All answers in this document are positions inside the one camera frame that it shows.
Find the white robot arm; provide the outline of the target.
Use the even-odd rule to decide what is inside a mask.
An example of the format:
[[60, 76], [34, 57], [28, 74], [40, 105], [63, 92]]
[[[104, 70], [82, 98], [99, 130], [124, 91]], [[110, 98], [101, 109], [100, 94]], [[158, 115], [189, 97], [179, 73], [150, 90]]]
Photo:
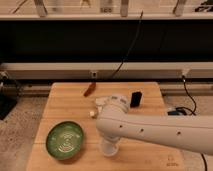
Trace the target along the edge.
[[108, 142], [128, 138], [213, 155], [213, 116], [129, 114], [128, 99], [120, 94], [95, 104], [96, 128]]

